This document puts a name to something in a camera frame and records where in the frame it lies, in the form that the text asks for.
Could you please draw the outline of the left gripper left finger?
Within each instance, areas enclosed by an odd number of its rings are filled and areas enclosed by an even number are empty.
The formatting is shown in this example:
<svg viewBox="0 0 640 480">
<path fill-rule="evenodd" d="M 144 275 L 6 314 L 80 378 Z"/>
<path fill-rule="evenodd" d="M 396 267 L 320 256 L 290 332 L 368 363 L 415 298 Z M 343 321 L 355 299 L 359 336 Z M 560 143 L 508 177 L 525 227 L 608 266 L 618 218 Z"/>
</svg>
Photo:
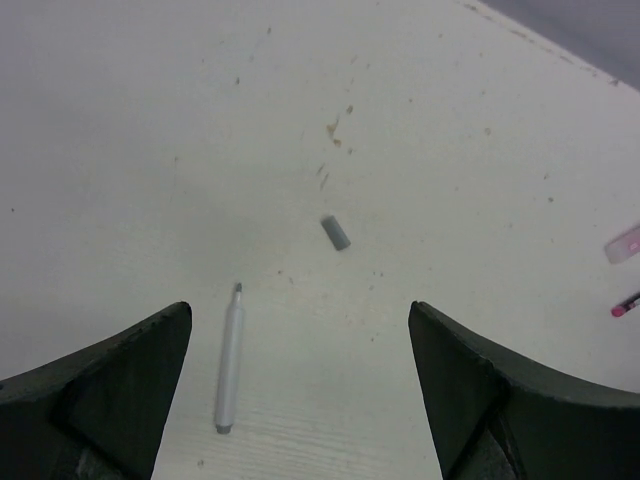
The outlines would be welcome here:
<svg viewBox="0 0 640 480">
<path fill-rule="evenodd" d="M 2 380 L 2 478 L 151 478 L 191 331 L 177 302 Z"/>
</svg>

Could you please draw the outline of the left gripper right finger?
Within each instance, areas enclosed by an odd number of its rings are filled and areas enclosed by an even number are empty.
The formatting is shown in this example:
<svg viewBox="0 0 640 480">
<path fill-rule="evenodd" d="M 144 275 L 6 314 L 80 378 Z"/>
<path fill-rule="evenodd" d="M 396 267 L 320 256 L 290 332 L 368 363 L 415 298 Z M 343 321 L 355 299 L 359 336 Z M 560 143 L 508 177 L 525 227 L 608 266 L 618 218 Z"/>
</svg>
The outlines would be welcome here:
<svg viewBox="0 0 640 480">
<path fill-rule="evenodd" d="M 408 327 L 443 478 L 638 478 L 638 394 L 533 361 L 424 302 Z"/>
</svg>

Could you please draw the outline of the grey marker pen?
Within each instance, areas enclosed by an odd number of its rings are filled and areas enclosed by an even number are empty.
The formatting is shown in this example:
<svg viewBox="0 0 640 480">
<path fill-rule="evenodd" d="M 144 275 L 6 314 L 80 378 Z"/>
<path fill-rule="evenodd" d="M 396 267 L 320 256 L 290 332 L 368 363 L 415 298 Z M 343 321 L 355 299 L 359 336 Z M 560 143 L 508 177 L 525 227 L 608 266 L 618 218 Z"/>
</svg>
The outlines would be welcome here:
<svg viewBox="0 0 640 480">
<path fill-rule="evenodd" d="M 214 424 L 218 434 L 227 435 L 235 423 L 235 408 L 244 327 L 243 285 L 234 286 L 225 316 L 224 336 L 215 397 Z"/>
</svg>

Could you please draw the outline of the red pen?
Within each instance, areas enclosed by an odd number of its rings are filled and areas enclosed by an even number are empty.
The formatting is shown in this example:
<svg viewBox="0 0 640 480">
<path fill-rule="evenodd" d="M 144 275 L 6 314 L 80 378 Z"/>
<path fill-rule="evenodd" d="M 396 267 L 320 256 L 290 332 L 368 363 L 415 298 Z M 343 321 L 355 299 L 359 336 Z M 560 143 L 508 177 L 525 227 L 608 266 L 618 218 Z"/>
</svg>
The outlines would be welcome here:
<svg viewBox="0 0 640 480">
<path fill-rule="evenodd" d="M 611 309 L 611 315 L 614 318 L 622 317 L 626 313 L 628 313 L 629 311 L 631 311 L 634 308 L 638 307 L 639 306 L 639 301 L 640 301 L 640 293 L 636 293 L 636 294 L 630 296 L 629 298 L 625 299 L 624 301 L 620 302 L 619 304 L 615 305 Z"/>
</svg>

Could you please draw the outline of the grey marker cap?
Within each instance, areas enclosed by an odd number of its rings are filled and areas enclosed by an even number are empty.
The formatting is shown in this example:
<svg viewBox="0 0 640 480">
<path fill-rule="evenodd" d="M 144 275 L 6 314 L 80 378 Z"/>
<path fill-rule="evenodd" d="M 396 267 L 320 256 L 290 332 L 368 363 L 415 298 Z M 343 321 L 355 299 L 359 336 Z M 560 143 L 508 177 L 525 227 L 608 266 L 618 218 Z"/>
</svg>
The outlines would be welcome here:
<svg viewBox="0 0 640 480">
<path fill-rule="evenodd" d="M 321 226 L 336 251 L 345 250 L 351 245 L 344 229 L 333 215 L 324 216 L 321 219 Z"/>
</svg>

